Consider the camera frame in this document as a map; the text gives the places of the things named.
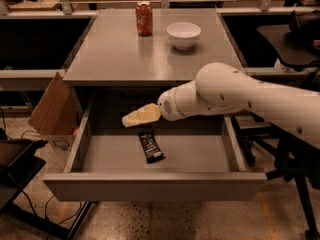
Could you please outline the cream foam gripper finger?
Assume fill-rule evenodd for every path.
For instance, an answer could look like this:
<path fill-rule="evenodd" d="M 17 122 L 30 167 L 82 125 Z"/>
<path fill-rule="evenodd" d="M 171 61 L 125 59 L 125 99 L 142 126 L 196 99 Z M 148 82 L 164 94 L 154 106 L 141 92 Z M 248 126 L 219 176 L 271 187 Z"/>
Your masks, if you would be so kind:
<path fill-rule="evenodd" d="M 133 127 L 158 121 L 160 117 L 161 112 L 158 105 L 150 103 L 125 115 L 122 118 L 122 124 L 125 127 Z"/>

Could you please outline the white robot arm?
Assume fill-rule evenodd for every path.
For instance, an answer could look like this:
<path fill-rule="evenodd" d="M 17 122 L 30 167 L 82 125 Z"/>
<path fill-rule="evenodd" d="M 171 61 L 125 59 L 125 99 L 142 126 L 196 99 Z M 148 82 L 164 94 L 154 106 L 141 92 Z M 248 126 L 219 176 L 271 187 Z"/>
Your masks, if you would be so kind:
<path fill-rule="evenodd" d="M 224 63 L 202 67 L 195 79 L 163 92 L 156 103 L 122 118 L 126 127 L 195 115 L 250 111 L 320 148 L 320 93 L 256 80 Z"/>

